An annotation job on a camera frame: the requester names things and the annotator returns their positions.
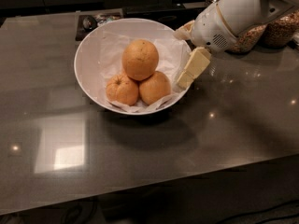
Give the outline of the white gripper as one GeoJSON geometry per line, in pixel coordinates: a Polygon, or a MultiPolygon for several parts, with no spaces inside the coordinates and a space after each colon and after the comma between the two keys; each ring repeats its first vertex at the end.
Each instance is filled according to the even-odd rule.
{"type": "Polygon", "coordinates": [[[176,84],[183,90],[187,90],[209,66],[211,53],[208,49],[221,52],[236,42],[236,36],[222,16],[217,3],[207,7],[195,21],[188,21],[177,28],[174,37],[178,40],[191,40],[199,47],[190,53],[189,60],[178,72],[176,84]]]}

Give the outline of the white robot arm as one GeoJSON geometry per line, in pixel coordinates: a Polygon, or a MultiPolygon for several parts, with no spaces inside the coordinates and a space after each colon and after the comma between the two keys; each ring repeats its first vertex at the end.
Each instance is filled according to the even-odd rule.
{"type": "Polygon", "coordinates": [[[178,72],[177,85],[187,89],[208,67],[211,55],[232,47],[248,30],[286,16],[299,8],[299,0],[220,0],[174,32],[178,40],[195,45],[178,72]]]}

